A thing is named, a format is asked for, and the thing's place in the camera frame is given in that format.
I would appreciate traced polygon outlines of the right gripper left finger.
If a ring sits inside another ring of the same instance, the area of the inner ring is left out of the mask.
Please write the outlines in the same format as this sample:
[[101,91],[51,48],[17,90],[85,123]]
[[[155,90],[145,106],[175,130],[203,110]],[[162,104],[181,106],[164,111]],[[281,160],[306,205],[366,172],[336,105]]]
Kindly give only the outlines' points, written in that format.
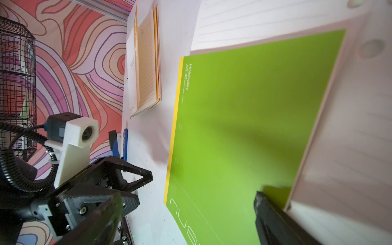
[[66,234],[58,245],[112,245],[121,220],[122,200],[114,194],[94,210],[76,229]]

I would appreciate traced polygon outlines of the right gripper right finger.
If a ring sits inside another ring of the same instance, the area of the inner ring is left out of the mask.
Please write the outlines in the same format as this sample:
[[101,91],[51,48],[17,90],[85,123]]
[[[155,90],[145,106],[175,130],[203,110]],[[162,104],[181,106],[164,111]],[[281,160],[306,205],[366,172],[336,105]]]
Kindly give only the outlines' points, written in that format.
[[254,200],[256,229],[262,245],[319,245],[309,233],[263,192]]

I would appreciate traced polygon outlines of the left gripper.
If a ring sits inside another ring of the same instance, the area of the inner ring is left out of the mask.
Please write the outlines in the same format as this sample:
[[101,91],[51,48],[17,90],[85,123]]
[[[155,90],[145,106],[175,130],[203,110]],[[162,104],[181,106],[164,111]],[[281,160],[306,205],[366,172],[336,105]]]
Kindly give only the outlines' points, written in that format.
[[[136,179],[128,182],[123,172],[133,174]],[[110,196],[119,194],[123,209],[114,242],[132,242],[126,216],[140,205],[135,191],[152,181],[153,174],[149,170],[115,156],[101,158],[59,188],[32,200],[30,218],[47,222],[55,240],[59,242]]]

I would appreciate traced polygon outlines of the orange cover notebook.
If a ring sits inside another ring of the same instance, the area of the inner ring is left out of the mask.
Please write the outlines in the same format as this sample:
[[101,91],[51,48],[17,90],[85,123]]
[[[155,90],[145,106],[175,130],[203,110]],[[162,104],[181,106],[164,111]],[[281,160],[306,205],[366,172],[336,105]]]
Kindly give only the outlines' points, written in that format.
[[326,245],[392,242],[391,1],[201,1],[191,54],[342,29],[287,213]]

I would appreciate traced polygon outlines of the green cover notebook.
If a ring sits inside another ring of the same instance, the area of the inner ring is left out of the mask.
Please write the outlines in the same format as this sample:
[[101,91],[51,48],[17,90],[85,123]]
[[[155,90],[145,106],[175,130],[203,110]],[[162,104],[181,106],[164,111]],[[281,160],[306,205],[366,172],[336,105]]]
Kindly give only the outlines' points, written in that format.
[[164,202],[187,244],[259,244],[256,193],[286,206],[345,34],[180,59]]

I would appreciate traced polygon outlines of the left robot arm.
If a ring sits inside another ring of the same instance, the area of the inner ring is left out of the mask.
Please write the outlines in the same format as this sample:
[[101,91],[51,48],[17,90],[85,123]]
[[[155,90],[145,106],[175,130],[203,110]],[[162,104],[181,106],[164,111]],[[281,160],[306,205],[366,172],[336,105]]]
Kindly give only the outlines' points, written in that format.
[[14,245],[26,222],[43,220],[59,245],[124,245],[130,240],[125,217],[139,206],[135,191],[153,180],[151,171],[117,156],[90,162],[99,133],[97,120],[73,113],[48,117],[25,128],[2,122],[1,130],[44,146],[51,171],[36,179],[37,170],[1,149],[1,244]]

